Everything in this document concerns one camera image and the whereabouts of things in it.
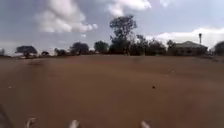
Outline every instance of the tree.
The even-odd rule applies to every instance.
[[[132,30],[137,28],[133,15],[121,16],[110,22],[110,28],[114,30],[115,37],[111,36],[112,45],[110,52],[123,54],[128,51],[130,41],[128,37],[133,34]]]
[[[148,48],[148,41],[143,35],[137,35],[138,47],[140,48],[141,54],[145,55],[146,49]]]
[[[109,45],[106,42],[98,41],[94,44],[95,51],[103,54],[108,51]]]
[[[54,49],[54,52],[57,56],[67,56],[67,52],[64,49]]]
[[[0,49],[0,56],[5,56],[5,49]]]
[[[88,54],[89,46],[86,43],[76,42],[70,47],[70,52],[73,55]]]
[[[224,55],[224,41],[221,41],[215,46],[215,54],[216,55]]]
[[[166,53],[166,47],[162,44],[162,42],[152,39],[149,41],[149,47],[146,51],[147,55],[164,55]]]
[[[33,46],[23,45],[16,48],[16,53],[22,53],[26,58],[29,58],[30,54],[37,54],[37,50]]]
[[[47,52],[47,51],[42,51],[41,55],[42,55],[42,56],[49,56],[49,52]]]
[[[167,46],[168,46],[168,54],[177,55],[176,48],[175,48],[176,43],[173,40],[168,40]]]

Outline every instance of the open field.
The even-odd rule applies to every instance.
[[[0,60],[0,103],[15,128],[224,128],[224,64],[197,58]]]

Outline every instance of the roof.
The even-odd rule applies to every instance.
[[[192,41],[186,41],[184,43],[177,43],[176,47],[179,47],[179,48],[207,48],[204,45],[194,43]]]

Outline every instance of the treeline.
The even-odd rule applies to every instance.
[[[76,42],[68,49],[56,48],[57,56],[73,56],[88,54],[125,54],[125,55],[177,55],[176,43],[172,40],[167,42],[167,47],[156,39],[147,40],[141,34],[134,34],[133,30],[137,28],[137,23],[133,15],[122,16],[113,19],[110,22],[110,28],[114,31],[114,36],[110,36],[111,43],[97,41],[94,44],[95,50],[89,50],[86,43]],[[26,58],[31,54],[37,54],[37,50],[33,46],[19,46],[16,53],[22,53]],[[214,50],[210,52],[216,55],[224,55],[224,41],[214,46]],[[49,56],[47,51],[43,51],[41,56]]]

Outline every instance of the dirt ground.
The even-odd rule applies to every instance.
[[[0,103],[15,128],[223,128],[224,64],[197,58],[0,60]]]

